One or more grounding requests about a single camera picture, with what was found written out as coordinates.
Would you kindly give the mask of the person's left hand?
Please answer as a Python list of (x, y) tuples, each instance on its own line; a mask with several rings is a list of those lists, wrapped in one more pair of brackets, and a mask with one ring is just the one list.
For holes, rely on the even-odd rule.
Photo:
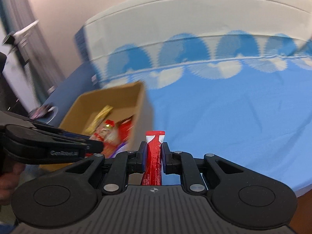
[(12, 195), (19, 184), (19, 179), (26, 165), (18, 162), (6, 162), (1, 175), (1, 206), (9, 205)]

